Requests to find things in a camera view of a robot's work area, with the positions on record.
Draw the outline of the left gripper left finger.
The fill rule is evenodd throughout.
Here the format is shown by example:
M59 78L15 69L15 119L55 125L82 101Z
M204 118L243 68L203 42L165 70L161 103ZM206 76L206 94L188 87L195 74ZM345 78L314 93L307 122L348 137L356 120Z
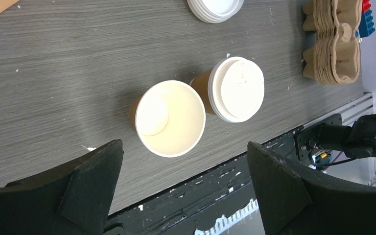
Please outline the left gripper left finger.
M123 161L110 141L69 162L0 188L0 235L100 235Z

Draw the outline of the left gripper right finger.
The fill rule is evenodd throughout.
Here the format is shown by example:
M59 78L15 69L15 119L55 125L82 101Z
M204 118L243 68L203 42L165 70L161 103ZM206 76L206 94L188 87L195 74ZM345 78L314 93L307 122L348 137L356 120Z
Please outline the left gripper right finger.
M268 235L376 235L376 187L342 180L249 142L247 162Z

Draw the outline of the brown paper cup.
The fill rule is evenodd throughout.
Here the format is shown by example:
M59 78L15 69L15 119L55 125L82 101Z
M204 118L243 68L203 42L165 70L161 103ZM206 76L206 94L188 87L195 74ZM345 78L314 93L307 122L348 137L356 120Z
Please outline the brown paper cup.
M208 94L208 84L212 69L197 75L191 80L190 86L199 94L200 98L205 107L205 112L208 114L216 115L212 109L209 94Z
M205 106L188 84L167 80L148 89L129 109L129 122L152 153L175 158L191 151L206 124Z

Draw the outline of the stack of pulp cup carriers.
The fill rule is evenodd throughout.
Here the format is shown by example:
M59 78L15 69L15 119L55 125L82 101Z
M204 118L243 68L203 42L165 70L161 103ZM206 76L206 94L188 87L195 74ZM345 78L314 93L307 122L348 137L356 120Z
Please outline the stack of pulp cup carriers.
M303 6L304 31L316 32L314 46L303 52L303 76L324 85L355 82L360 74L360 0L309 0Z

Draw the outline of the stack of white lids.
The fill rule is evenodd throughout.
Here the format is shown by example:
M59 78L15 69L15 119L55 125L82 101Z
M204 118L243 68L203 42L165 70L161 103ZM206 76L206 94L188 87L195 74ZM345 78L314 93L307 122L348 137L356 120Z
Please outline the stack of white lids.
M193 14L205 23L218 24L234 16L244 0L187 0Z

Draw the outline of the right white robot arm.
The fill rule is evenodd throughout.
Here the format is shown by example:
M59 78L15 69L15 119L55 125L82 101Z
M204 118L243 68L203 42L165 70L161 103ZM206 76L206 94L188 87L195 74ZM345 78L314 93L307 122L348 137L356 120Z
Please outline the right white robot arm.
M352 126L322 124L315 139L319 147L348 158L376 158L376 114L361 116Z

